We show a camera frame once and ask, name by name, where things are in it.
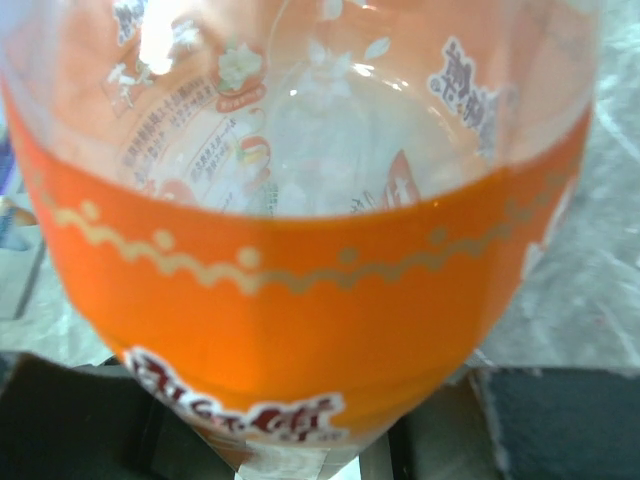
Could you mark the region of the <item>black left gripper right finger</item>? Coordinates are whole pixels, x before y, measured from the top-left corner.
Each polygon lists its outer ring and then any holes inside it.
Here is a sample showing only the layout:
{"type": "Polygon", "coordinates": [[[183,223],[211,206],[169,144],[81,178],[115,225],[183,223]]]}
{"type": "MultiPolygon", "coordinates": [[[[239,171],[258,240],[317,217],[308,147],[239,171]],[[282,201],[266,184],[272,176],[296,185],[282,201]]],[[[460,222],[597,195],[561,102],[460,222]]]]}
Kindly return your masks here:
{"type": "Polygon", "coordinates": [[[361,479],[636,479],[636,369],[475,368],[359,458],[361,479]]]}

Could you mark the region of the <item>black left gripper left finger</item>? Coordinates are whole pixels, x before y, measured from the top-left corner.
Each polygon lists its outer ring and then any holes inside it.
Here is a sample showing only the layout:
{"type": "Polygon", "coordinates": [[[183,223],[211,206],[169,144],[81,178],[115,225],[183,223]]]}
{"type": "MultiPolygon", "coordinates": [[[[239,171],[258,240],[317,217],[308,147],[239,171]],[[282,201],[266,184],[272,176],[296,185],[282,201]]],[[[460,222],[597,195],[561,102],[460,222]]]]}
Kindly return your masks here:
{"type": "Polygon", "coordinates": [[[4,479],[231,479],[233,470],[117,362],[1,355],[4,479]]]}

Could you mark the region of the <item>orange tea bottle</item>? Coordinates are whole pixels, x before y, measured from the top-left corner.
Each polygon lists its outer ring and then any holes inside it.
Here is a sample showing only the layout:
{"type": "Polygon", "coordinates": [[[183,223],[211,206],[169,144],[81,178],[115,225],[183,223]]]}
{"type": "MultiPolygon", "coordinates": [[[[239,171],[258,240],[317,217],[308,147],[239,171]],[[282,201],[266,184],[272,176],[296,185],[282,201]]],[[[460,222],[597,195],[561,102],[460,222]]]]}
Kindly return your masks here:
{"type": "Polygon", "coordinates": [[[597,1],[5,1],[67,295],[239,479],[332,479],[467,360],[561,223],[597,1]]]}

